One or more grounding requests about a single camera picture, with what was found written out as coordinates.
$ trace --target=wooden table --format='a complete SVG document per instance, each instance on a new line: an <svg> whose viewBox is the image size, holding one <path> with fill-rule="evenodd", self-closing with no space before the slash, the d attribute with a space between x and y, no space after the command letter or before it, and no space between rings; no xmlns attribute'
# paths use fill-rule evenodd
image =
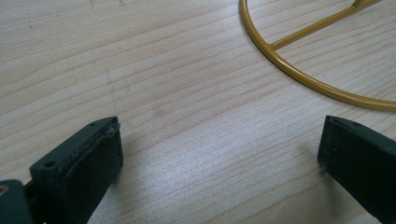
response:
<svg viewBox="0 0 396 224"><path fill-rule="evenodd" d="M270 41L345 0L250 0ZM396 2L279 51L343 90L396 100ZM0 178L117 115L124 167L90 223L377 223L317 163L326 115L396 139L396 116L311 91L247 35L238 1L0 2Z"/></svg>

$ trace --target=black plastic part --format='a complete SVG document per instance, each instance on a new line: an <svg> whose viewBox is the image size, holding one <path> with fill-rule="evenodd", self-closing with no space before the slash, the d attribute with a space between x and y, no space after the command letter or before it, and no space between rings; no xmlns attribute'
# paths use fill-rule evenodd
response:
<svg viewBox="0 0 396 224"><path fill-rule="evenodd" d="M369 213L396 223L396 142L359 123L328 116L318 161Z"/></svg>
<svg viewBox="0 0 396 224"><path fill-rule="evenodd" d="M0 181L0 223L34 224L23 185L18 180Z"/></svg>
<svg viewBox="0 0 396 224"><path fill-rule="evenodd" d="M87 223L122 167L117 117L99 119L30 167L48 224Z"/></svg>

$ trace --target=screw hole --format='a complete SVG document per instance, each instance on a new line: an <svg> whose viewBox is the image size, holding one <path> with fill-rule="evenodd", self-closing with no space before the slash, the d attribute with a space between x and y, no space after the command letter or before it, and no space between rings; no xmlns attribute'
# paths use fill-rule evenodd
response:
<svg viewBox="0 0 396 224"><path fill-rule="evenodd" d="M47 161L46 163L44 163L44 166L47 168L50 168L52 166L54 166L56 164L55 161Z"/></svg>
<svg viewBox="0 0 396 224"><path fill-rule="evenodd" d="M8 186L7 185L1 185L0 186L0 196L5 194L8 191Z"/></svg>

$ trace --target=gold metal ring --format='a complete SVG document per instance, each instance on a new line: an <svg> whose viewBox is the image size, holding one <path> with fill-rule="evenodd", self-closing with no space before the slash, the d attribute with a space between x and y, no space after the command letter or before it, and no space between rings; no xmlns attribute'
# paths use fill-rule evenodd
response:
<svg viewBox="0 0 396 224"><path fill-rule="evenodd" d="M303 83L305 86L321 92L327 96L330 96L334 99L350 103L353 105L359 105L362 107L379 109L379 110L388 110L388 111L396 111L396 102L394 101L384 101L378 100L374 98L369 98L365 96L360 96L354 93L350 93L347 91L342 91L333 86L330 86L326 83L323 83L319 80L316 80L304 72L300 71L284 58L282 58L279 54L276 53L277 49L281 49L288 44L301 39L307 35L314 33L326 26L329 26L341 19L344 19L353 13L356 13L366 7L369 7L381 0L356 0L351 7L348 7L338 13L331 15L330 17L318 21L310 26L305 27L304 29L295 32L294 34L288 35L272 44L265 42L265 40L261 37L256 27L254 26L250 15L248 13L248 0L240 0L239 8L241 12L242 21L245 24L248 34L250 35L253 42L259 48L259 50L267 57L273 64L275 64L278 68L280 68L283 72L285 72L290 77L295 80Z"/></svg>

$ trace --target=gold metal rod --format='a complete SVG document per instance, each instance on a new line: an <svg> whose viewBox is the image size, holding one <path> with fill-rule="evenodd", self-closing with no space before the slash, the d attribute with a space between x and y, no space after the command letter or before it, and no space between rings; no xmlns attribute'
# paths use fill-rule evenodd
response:
<svg viewBox="0 0 396 224"><path fill-rule="evenodd" d="M312 25L309 25L307 27L305 27L302 30L299 30L291 35L285 36L280 40L275 41L274 43L271 44L271 47L276 50L276 49L281 49L291 43L293 43L294 41L297 41L307 35L311 35L314 32L321 30L337 21L340 21L368 6L371 6L377 2L379 2L381 0L357 0L353 3L353 5L351 7L348 7L340 12L337 12L333 15L331 15L330 17L327 17L321 21L317 21Z"/></svg>

